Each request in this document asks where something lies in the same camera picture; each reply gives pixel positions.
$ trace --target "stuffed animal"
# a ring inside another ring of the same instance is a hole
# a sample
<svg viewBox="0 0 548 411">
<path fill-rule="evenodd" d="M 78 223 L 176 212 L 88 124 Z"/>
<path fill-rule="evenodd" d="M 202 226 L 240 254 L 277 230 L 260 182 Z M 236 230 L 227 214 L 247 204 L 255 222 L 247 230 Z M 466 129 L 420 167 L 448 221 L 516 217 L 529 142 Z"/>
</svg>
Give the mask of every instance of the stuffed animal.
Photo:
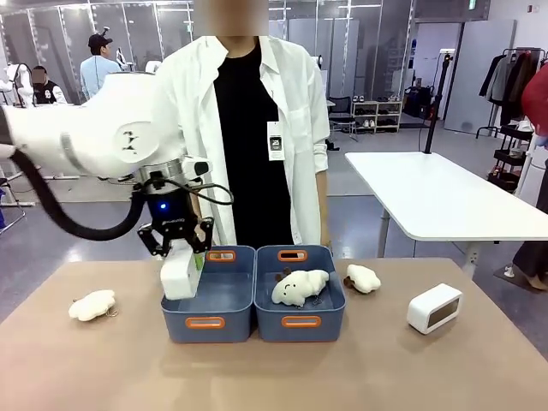
<svg viewBox="0 0 548 411">
<path fill-rule="evenodd" d="M 70 306 L 68 315 L 79 321 L 90 321 L 95 317 L 106 314 L 114 306 L 114 291 L 102 289 L 93 291 L 81 300 L 77 300 Z"/>
<path fill-rule="evenodd" d="M 348 266 L 346 273 L 347 276 L 344 278 L 344 285 L 349 288 L 354 287 L 362 294 L 369 294 L 380 288 L 380 280 L 373 270 L 369 270 L 361 265 L 351 264 Z"/>
<path fill-rule="evenodd" d="M 272 290 L 272 302 L 286 306 L 303 307 L 307 297 L 319 295 L 329 281 L 329 274 L 323 270 L 295 271 L 285 269 L 286 277 L 277 275 L 278 284 Z"/>
</svg>

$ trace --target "orange handle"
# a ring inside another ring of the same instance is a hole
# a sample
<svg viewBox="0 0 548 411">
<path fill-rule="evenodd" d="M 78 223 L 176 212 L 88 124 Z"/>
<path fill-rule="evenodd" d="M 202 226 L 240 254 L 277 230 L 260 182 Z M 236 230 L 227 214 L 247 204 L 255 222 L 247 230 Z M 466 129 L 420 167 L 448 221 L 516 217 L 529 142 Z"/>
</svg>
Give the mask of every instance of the orange handle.
<svg viewBox="0 0 548 411">
<path fill-rule="evenodd" d="M 296 257 L 284 257 L 287 254 L 297 254 Z M 308 259 L 308 253 L 305 250 L 282 250 L 277 254 L 277 259 L 283 262 L 298 263 Z"/>
<path fill-rule="evenodd" d="M 188 317 L 185 325 L 191 330 L 220 330 L 226 321 L 223 317 Z"/>
<path fill-rule="evenodd" d="M 285 328 L 318 328 L 322 325 L 322 318 L 317 315 L 286 315 L 282 318 Z"/>
<path fill-rule="evenodd" d="M 215 250 L 207 253 L 205 258 L 207 259 L 207 261 L 215 261 L 216 263 L 233 263 L 236 261 L 236 252 L 232 250 Z"/>
</svg>

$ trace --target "red sleeve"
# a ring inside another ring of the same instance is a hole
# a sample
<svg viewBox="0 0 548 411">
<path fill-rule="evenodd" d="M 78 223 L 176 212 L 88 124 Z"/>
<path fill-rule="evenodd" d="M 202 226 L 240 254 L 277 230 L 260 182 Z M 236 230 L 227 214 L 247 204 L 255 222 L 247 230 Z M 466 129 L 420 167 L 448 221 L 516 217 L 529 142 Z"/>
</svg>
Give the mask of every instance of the red sleeve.
<svg viewBox="0 0 548 411">
<path fill-rule="evenodd" d="M 536 133 L 548 136 L 548 64 L 525 87 L 521 106 Z"/>
</svg>

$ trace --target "id badge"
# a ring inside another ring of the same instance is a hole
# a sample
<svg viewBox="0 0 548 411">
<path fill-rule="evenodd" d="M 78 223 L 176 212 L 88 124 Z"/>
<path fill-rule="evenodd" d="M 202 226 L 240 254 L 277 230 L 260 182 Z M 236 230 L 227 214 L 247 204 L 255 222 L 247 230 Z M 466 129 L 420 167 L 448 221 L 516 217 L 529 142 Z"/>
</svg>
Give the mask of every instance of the id badge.
<svg viewBox="0 0 548 411">
<path fill-rule="evenodd" d="M 267 145 L 268 159 L 270 161 L 285 160 L 285 151 L 283 149 L 283 138 L 279 122 L 268 122 Z"/>
</svg>

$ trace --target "person in background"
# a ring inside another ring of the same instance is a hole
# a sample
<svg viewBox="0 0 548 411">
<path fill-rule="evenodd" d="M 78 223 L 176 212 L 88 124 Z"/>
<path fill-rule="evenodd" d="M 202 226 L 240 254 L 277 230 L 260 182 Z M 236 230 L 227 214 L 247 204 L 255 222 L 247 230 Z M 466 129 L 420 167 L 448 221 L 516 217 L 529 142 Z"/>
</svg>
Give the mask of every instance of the person in background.
<svg viewBox="0 0 548 411">
<path fill-rule="evenodd" d="M 87 41 L 92 56 L 80 65 L 80 81 L 86 100 L 98 93 L 106 75 L 121 71 L 118 63 L 109 60 L 110 43 L 112 39 L 106 39 L 101 34 L 93 34 Z"/>
<path fill-rule="evenodd" d="M 548 65 L 527 84 L 521 97 L 521 107 L 538 135 L 537 150 L 542 150 L 541 147 L 548 149 Z M 548 168 L 540 185 L 537 208 L 548 214 Z M 548 241 L 524 242 L 515 254 L 514 270 L 521 271 L 534 289 L 548 291 L 545 283 L 548 274 Z"/>
<path fill-rule="evenodd" d="M 67 103 L 63 90 L 48 78 L 48 72 L 44 66 L 33 68 L 31 77 L 33 79 L 35 104 Z"/>
<path fill-rule="evenodd" d="M 193 196 L 194 211 L 215 217 L 218 245 L 330 246 L 330 128 L 318 64 L 267 35 L 267 0 L 194 7 L 208 35 L 164 60 L 152 98 L 158 132 L 178 133 L 187 155 L 212 162 L 207 179 L 234 194 L 232 207 Z"/>
</svg>

